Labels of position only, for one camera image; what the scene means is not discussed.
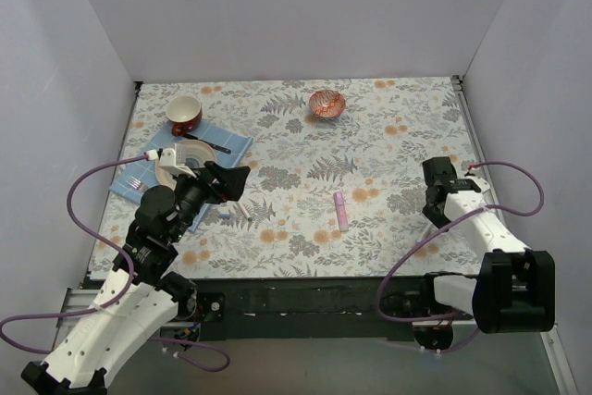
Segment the pink highlighter pen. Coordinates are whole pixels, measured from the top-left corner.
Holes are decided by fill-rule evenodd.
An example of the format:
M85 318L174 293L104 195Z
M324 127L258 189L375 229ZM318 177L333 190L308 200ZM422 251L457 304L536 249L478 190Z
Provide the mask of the pink highlighter pen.
M341 232L347 232L349 230L349 220L346 212L345 199L343 193L341 191L334 192L333 200L339 230Z

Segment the white pen with blue tip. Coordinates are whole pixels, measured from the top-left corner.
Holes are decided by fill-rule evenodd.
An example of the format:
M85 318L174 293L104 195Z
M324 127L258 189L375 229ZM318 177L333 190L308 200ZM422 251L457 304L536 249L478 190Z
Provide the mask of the white pen with blue tip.
M434 226L431 223L427 224L420 236L416 239L415 243L421 243L425 238L429 237L433 228Z

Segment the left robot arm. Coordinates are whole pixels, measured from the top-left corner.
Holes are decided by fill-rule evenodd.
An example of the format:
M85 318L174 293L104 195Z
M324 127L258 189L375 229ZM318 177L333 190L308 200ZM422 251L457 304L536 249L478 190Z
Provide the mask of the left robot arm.
M105 394L132 355L166 322L190 319L193 283L169 267L175 247L207 204L237 202L251 170L208 161L179 168L176 185L146 190L101 289L63 341L22 379L38 394Z

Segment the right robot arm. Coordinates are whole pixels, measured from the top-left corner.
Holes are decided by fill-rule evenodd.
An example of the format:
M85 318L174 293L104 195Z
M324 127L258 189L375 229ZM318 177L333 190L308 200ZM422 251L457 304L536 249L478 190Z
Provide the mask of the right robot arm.
M450 308L474 318L487 334L544 332L555 323L555 262L516 238L486 200L489 183L472 172L459 176L447 156L422 163L425 206L436 228L457 228L480 260L478 275L434 276L418 296L420 311L439 318Z

